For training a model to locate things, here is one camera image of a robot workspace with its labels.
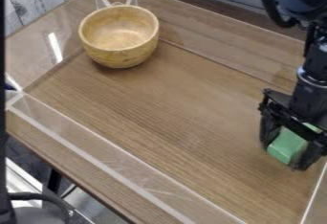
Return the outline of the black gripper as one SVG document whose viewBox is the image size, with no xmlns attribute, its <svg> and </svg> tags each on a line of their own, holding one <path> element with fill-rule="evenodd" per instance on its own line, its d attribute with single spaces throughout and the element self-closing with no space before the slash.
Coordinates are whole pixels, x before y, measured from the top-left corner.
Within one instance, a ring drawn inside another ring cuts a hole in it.
<svg viewBox="0 0 327 224">
<path fill-rule="evenodd" d="M 263 90 L 261 112 L 259 140 L 267 147 L 281 134 L 282 128 L 289 128 L 306 141 L 295 151 L 291 167 L 305 171 L 327 155 L 327 112 L 315 118 L 302 118 L 289 107 L 290 96 L 271 89 Z"/>
</svg>

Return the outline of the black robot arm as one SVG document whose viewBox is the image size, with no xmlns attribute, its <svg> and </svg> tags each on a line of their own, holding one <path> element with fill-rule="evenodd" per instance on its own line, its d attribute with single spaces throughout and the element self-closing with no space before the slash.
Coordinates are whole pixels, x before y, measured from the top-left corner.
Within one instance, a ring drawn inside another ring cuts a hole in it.
<svg viewBox="0 0 327 224">
<path fill-rule="evenodd" d="M 258 106 L 263 149 L 297 170 L 327 156 L 327 0 L 261 0 L 283 28 L 307 30 L 305 64 L 290 94 L 266 88 Z"/>
</svg>

